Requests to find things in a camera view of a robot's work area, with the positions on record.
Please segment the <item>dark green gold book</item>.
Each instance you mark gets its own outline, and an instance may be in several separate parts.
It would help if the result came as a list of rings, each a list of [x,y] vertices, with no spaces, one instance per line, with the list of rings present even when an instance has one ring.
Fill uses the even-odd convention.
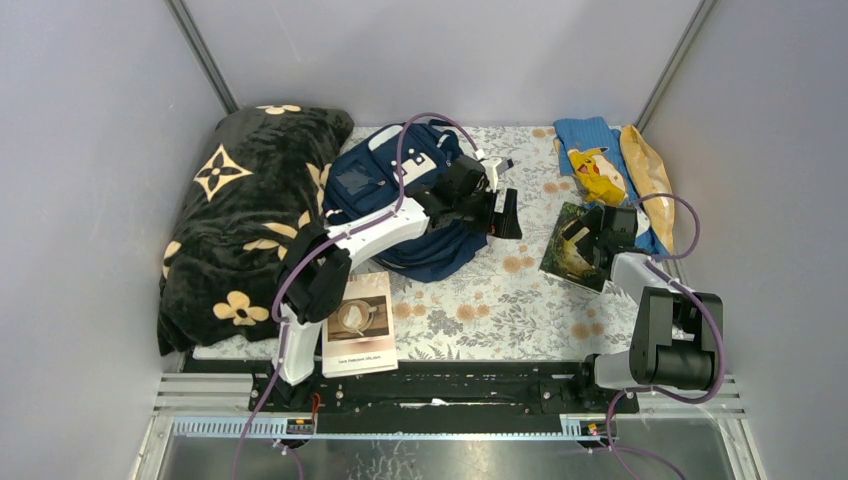
[[[592,208],[570,202],[561,206],[540,263],[540,270],[548,276],[564,280],[584,290],[601,293],[607,281],[606,275],[584,260],[576,247],[566,246],[561,237],[565,226]]]

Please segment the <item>navy blue student backpack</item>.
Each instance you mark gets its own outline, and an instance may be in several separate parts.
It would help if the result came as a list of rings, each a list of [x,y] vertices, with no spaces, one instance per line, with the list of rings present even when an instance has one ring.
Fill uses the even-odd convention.
[[[414,185],[431,186],[465,155],[460,128],[445,120],[391,124],[376,131],[330,168],[322,207],[333,225],[346,224],[397,202]],[[443,280],[470,262],[491,235],[454,223],[377,255],[377,263],[420,282]]]

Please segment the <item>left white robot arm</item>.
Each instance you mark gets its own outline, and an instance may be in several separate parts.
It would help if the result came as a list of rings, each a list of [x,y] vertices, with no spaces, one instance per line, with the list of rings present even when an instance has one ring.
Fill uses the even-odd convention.
[[[272,398],[288,411],[309,401],[307,379],[322,322],[342,302],[351,271],[405,241],[453,223],[493,237],[517,240],[517,191],[499,190],[499,177],[514,162],[506,157],[461,156],[432,186],[414,186],[397,202],[358,220],[325,228],[311,224],[298,233],[277,274],[270,311],[279,323]]]

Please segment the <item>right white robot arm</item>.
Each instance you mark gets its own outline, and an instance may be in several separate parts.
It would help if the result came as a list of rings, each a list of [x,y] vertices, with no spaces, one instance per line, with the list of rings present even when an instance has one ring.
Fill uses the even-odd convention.
[[[701,391],[711,397],[724,375],[723,303],[665,273],[637,247],[640,213],[594,207],[558,228],[556,257],[570,262],[568,279],[601,289],[611,282],[638,303],[630,345],[588,358],[589,375],[573,386],[575,402],[597,412],[613,389]]]

